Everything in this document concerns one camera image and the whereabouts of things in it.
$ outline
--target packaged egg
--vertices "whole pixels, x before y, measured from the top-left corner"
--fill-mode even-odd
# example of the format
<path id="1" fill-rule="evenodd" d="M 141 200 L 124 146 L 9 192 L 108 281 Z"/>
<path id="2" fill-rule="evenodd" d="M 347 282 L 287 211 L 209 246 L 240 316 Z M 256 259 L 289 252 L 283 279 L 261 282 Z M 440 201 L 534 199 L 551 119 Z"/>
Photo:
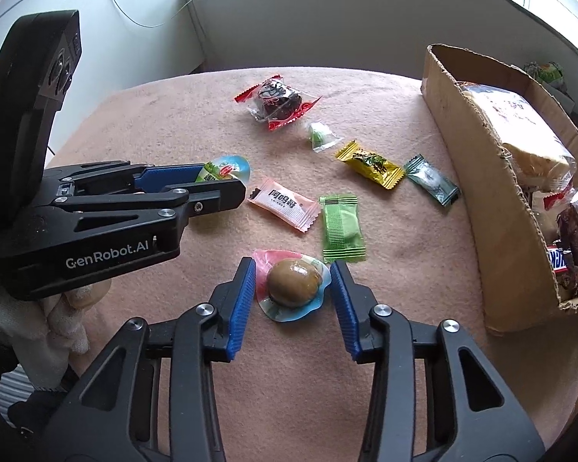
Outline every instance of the packaged egg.
<path id="1" fill-rule="evenodd" d="M 330 270 L 318 259 L 287 250 L 255 250 L 255 298 L 271 320 L 283 323 L 319 309 Z"/>

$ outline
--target fleece blanket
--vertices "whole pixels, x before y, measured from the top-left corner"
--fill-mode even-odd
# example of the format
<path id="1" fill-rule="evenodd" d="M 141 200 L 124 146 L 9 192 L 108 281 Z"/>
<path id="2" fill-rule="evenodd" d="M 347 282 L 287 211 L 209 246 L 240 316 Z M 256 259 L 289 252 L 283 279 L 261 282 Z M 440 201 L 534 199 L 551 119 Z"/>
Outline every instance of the fleece blanket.
<path id="1" fill-rule="evenodd" d="M 234 96 L 276 73 L 322 100 L 300 123 L 268 132 Z M 515 335 L 488 336 L 463 199 L 444 211 L 409 179 L 384 189 L 337 161 L 335 149 L 313 152 L 305 128 L 310 121 L 325 122 L 345 141 L 356 139 L 399 164 L 421 153 L 457 182 L 418 80 L 308 67 L 211 72 L 119 92 L 82 123 L 51 165 L 111 159 L 172 165 L 241 154 L 252 167 L 249 191 L 271 177 L 311 199 L 354 193 L 367 246 L 367 260 L 350 265 L 356 282 L 412 320 L 458 320 L 504 375 L 546 445 L 552 444 L 578 397 L 578 315 Z M 321 217 L 301 233 L 246 202 L 234 211 L 192 219 L 177 259 L 113 280 L 111 291 L 86 316 L 91 351 L 73 362 L 75 368 L 83 372 L 128 318 L 143 316 L 150 323 L 177 318 L 206 301 L 254 249 L 321 258 L 322 237 Z M 242 351 L 233 363 L 214 364 L 213 370 L 228 460 L 357 460 L 373 368 L 356 365 L 345 352 L 330 301 L 302 320 L 282 324 L 253 302 Z M 165 451 L 167 371 L 160 398 Z M 426 428 L 420 374 L 417 382 L 419 453 Z"/>

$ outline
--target yellow candy wrapper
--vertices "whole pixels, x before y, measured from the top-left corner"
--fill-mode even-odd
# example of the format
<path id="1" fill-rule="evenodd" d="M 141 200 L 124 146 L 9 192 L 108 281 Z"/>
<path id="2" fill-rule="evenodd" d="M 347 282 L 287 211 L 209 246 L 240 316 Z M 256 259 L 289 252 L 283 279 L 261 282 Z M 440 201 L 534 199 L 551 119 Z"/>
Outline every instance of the yellow candy wrapper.
<path id="1" fill-rule="evenodd" d="M 376 152 L 364 149 L 354 140 L 337 152 L 336 159 L 344 161 L 358 174 L 378 182 L 386 189 L 392 189 L 405 175 L 402 167 Z"/>

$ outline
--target white wall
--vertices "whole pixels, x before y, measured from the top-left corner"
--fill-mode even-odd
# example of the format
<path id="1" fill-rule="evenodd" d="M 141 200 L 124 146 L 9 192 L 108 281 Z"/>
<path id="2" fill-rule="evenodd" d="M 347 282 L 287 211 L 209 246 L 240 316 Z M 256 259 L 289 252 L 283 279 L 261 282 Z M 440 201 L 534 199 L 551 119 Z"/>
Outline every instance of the white wall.
<path id="1" fill-rule="evenodd" d="M 167 21 L 185 0 L 117 0 L 136 21 Z M 188 74 L 203 60 L 192 21 L 184 9 L 154 29 L 136 26 L 112 0 L 1 0 L 0 46 L 22 15 L 78 9 L 82 58 L 65 103 L 56 115 L 49 146 L 56 151 L 81 120 L 112 92 L 146 82 Z"/>
<path id="2" fill-rule="evenodd" d="M 427 45 L 556 61 L 578 112 L 578 55 L 507 0 L 195 0 L 207 69 L 334 66 L 421 78 Z"/>

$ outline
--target pink candy wrapper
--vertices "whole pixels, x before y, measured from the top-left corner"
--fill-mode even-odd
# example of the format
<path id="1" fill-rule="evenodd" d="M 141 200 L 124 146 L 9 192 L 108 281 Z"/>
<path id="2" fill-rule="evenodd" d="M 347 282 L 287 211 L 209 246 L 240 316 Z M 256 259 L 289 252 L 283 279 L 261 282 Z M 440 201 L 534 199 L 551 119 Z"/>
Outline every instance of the pink candy wrapper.
<path id="1" fill-rule="evenodd" d="M 290 191 L 268 177 L 260 187 L 255 188 L 248 201 L 265 208 L 303 233 L 308 231 L 321 211 L 321 205 L 316 201 Z"/>

